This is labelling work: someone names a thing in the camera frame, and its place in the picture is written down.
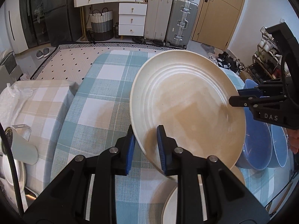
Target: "blue checkered tablecloth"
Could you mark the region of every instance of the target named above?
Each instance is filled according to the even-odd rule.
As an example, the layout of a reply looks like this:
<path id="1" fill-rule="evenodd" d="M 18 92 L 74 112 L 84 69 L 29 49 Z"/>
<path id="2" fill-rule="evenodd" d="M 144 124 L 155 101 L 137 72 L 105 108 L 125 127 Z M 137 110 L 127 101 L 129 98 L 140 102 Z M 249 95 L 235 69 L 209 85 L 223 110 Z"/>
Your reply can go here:
<path id="1" fill-rule="evenodd" d="M 51 179 L 78 154 L 91 157 L 114 146 L 130 125 L 129 97 L 140 67 L 155 54 L 113 50 L 100 55 L 74 97 L 58 139 Z M 223 69 L 237 89 L 243 81 Z M 265 204 L 272 196 L 274 171 L 241 170 L 248 189 Z M 135 145 L 128 176 L 116 176 L 117 221 L 161 223 L 163 206 L 176 183 L 159 173 Z"/>

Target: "metal screw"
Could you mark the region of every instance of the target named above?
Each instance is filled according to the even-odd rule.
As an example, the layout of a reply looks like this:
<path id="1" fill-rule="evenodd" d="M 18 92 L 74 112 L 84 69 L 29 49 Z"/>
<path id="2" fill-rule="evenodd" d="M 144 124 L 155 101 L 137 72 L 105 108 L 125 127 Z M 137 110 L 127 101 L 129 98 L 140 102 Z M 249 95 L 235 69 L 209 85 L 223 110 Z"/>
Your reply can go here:
<path id="1" fill-rule="evenodd" d="M 174 152 L 176 152 L 176 153 L 182 153 L 184 150 L 183 150 L 183 148 L 181 148 L 181 147 L 176 147 L 175 149 L 174 149 Z"/>
<path id="2" fill-rule="evenodd" d="M 75 161 L 83 161 L 83 159 L 84 159 L 83 155 L 75 156 Z"/>
<path id="3" fill-rule="evenodd" d="M 111 147 L 109 149 L 109 152 L 111 152 L 111 153 L 117 153 L 118 152 L 118 148 L 117 147 Z"/>
<path id="4" fill-rule="evenodd" d="M 211 156 L 209 156 L 209 160 L 212 161 L 212 162 L 217 162 L 218 161 L 218 157 L 216 157 L 214 155 L 211 155 Z"/>

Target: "tablecloth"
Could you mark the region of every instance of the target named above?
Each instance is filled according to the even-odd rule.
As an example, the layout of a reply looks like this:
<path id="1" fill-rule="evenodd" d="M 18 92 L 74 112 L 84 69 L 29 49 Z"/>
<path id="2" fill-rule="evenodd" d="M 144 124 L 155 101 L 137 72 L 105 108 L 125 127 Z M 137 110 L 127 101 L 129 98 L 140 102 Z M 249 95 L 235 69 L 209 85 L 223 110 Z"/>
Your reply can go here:
<path id="1" fill-rule="evenodd" d="M 114 146 L 130 125 L 129 97 L 140 67 L 153 54 L 111 51 L 100 55 L 84 78 L 62 126 L 54 155 L 51 179 L 78 154 L 91 157 Z M 237 89 L 243 81 L 223 69 Z M 261 203 L 271 197 L 273 172 L 242 169 L 247 187 Z M 135 145 L 128 176 L 116 176 L 118 223 L 160 224 L 162 209 L 176 183 L 159 173 Z"/>
<path id="2" fill-rule="evenodd" d="M 18 81 L 14 85 L 33 90 L 15 125 L 31 127 L 29 143 L 37 148 L 38 161 L 25 164 L 26 186 L 40 194 L 50 182 L 57 140 L 78 85 L 66 80 Z"/>

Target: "blue bowl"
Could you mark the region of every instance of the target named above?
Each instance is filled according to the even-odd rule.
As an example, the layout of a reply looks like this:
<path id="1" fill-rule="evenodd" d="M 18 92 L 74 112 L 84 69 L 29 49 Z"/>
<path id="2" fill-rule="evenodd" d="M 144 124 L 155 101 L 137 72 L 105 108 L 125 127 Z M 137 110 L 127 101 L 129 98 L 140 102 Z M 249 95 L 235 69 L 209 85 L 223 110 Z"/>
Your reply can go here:
<path id="1" fill-rule="evenodd" d="M 283 129 L 277 125 L 271 125 L 273 152 L 268 167 L 284 167 L 288 159 L 288 144 Z"/>
<path id="2" fill-rule="evenodd" d="M 251 79 L 246 79 L 245 80 L 245 85 L 243 89 L 248 89 L 248 88 L 254 88 L 258 84 L 255 81 L 252 81 Z"/>
<path id="3" fill-rule="evenodd" d="M 271 133 L 266 123 L 256 121 L 248 108 L 244 108 L 246 117 L 246 136 L 237 167 L 264 170 L 272 156 Z"/>

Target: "human hand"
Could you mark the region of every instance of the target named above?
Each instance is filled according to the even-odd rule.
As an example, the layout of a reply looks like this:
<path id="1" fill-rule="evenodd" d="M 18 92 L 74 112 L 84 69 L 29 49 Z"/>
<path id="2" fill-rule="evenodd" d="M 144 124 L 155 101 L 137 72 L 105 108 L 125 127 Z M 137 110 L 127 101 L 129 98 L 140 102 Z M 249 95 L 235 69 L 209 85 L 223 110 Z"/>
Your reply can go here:
<path id="1" fill-rule="evenodd" d="M 296 154 L 299 150 L 299 130 L 286 130 L 289 136 L 289 143 L 291 151 Z"/>

